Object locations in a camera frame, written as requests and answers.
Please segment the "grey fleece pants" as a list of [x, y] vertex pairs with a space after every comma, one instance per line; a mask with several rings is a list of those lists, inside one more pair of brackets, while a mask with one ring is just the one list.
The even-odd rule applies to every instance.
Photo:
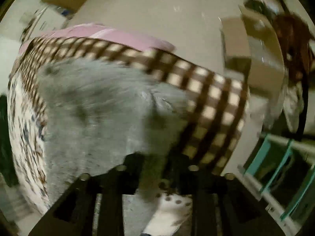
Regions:
[[37, 83], [46, 105], [49, 201], [82, 173], [106, 173], [139, 152], [144, 168], [136, 194], [124, 197], [124, 222], [126, 235], [140, 235], [156, 209], [167, 154], [187, 124], [186, 94], [152, 83], [138, 69], [90, 59], [49, 63]]

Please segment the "floral bed blanket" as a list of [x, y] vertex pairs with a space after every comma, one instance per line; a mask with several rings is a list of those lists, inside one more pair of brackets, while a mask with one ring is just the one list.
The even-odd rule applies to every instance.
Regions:
[[[53, 204], [47, 194], [47, 181], [44, 156], [44, 136], [46, 125], [41, 126], [38, 118], [31, 114], [31, 110], [22, 111], [26, 106], [23, 90], [18, 80], [11, 88], [12, 112], [10, 114], [12, 149], [16, 164], [21, 167], [21, 175], [30, 172], [36, 175], [38, 181], [44, 183], [43, 188], [32, 200], [36, 208], [45, 213]], [[187, 220], [191, 213], [188, 205], [190, 198], [178, 195], [166, 195], [158, 190], [157, 206], [151, 219], [141, 231], [140, 235], [173, 235]]]

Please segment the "teal white rack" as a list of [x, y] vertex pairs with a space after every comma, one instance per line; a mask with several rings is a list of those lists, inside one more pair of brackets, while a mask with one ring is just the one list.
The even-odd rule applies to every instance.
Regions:
[[298, 141], [261, 133], [258, 150], [238, 170], [268, 212], [296, 234], [314, 211], [314, 136]]

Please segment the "open small cardboard box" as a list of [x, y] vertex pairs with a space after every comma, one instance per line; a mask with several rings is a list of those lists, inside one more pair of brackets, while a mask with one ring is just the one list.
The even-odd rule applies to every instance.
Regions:
[[267, 17], [239, 7], [239, 17], [222, 18], [225, 67], [244, 75], [255, 92], [278, 98], [284, 82], [281, 47]]

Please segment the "brown checkered sheet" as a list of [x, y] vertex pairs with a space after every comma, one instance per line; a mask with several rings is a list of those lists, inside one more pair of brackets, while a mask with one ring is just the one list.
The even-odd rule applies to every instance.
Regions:
[[249, 88], [184, 60], [164, 49], [140, 51], [128, 45], [88, 37], [36, 37], [18, 55], [8, 87], [20, 79], [23, 97], [40, 125], [47, 124], [45, 105], [38, 93], [38, 71], [64, 59], [115, 62], [138, 69], [152, 83], [186, 94], [189, 122], [179, 140], [180, 152], [193, 164], [220, 175], [240, 139], [249, 106]]

